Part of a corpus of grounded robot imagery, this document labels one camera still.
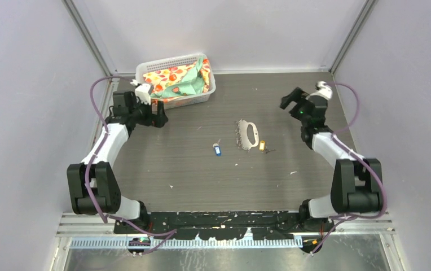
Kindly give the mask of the metal key organizer plate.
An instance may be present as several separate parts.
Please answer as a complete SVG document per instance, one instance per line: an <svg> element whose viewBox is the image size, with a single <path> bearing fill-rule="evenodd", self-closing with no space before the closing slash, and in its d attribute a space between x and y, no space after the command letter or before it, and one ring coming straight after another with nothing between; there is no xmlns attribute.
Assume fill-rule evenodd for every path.
<svg viewBox="0 0 431 271"><path fill-rule="evenodd" d="M236 144L240 149L250 151L259 145L260 138L255 123L240 119L236 122L235 132Z"/></svg>

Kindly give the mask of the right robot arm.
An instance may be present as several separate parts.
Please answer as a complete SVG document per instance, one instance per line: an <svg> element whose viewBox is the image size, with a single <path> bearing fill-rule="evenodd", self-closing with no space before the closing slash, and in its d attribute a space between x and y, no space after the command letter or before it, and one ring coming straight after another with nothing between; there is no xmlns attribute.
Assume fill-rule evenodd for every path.
<svg viewBox="0 0 431 271"><path fill-rule="evenodd" d="M333 168L329 194L306 199L299 207L298 224L308 232L314 231L321 220L378 218L386 209L380 161L350 149L326 124L332 94L332 89L322 83L312 94L296 87L280 102L282 109L295 104L289 114L301 123L302 141Z"/></svg>

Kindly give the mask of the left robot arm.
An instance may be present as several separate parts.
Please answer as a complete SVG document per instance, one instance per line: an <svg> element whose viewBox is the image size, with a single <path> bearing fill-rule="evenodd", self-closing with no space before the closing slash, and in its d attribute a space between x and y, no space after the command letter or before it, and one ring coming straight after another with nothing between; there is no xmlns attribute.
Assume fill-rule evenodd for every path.
<svg viewBox="0 0 431 271"><path fill-rule="evenodd" d="M111 114L90 153L78 164L67 168L73 212L78 215L110 215L127 219L137 234L149 227L147 209L140 200L121 194L113 164L123 145L138 125L162 128L168 122L162 101L152 101L146 91L116 91Z"/></svg>

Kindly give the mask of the blue tagged key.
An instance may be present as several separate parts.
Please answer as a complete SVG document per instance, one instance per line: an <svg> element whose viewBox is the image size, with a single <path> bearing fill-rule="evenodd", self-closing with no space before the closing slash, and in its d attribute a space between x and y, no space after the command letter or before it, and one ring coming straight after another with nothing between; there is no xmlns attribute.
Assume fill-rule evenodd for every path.
<svg viewBox="0 0 431 271"><path fill-rule="evenodd" d="M220 143L220 140L218 140L218 142L216 142L216 143L214 143L212 145L214 153L215 153L216 156L221 156L222 155L222 151L221 151L219 143Z"/></svg>

